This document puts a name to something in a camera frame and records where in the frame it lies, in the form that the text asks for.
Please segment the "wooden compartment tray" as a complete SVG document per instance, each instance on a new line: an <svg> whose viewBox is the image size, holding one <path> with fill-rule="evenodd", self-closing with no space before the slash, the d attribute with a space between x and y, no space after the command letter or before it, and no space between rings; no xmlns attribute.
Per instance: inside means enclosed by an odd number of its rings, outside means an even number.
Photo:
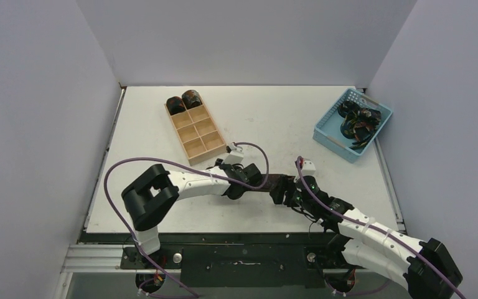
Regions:
<svg viewBox="0 0 478 299"><path fill-rule="evenodd" d="M227 152L227 144L205 104L169 119L191 166Z"/></svg>

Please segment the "blue plastic basket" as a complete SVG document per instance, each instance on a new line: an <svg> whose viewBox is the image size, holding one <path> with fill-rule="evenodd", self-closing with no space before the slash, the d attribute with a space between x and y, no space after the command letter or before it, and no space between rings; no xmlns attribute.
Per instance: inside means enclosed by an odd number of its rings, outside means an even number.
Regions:
<svg viewBox="0 0 478 299"><path fill-rule="evenodd" d="M354 140L345 138L340 132L340 125L344 119L337 113L337 108L346 100L355 102L361 107L375 109L382 113L382 121L378 127L378 131L375 133L366 147L360 148L358 150L350 149ZM384 104L375 102L373 99L354 88L349 88L339 97L338 100L336 100L331 108L316 123L314 127L313 139L322 146L344 158L346 161L354 163L364 154L367 148L370 147L370 144L377 137L392 114L393 110L391 108Z"/></svg>

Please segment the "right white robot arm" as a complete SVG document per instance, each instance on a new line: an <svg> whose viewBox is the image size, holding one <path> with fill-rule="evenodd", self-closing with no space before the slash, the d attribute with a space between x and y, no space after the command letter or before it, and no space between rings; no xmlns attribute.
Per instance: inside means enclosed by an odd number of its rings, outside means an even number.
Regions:
<svg viewBox="0 0 478 299"><path fill-rule="evenodd" d="M404 287L411 298L451 298L463 281L446 246L407 236L366 216L350 203L321 191L312 176L271 174L268 192L276 205L310 217L335 237L327 259L372 270Z"/></svg>

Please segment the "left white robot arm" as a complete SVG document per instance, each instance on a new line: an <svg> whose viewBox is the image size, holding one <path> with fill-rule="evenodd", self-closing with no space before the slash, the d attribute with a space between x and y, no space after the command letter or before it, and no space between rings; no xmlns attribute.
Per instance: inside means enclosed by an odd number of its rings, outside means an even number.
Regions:
<svg viewBox="0 0 478 299"><path fill-rule="evenodd" d="M121 193L140 246L137 261L145 268L160 262L158 225L177 201L209 195L235 200L265 183L265 175L253 163L244 168L221 163L196 172L168 171L160 163L152 165Z"/></svg>

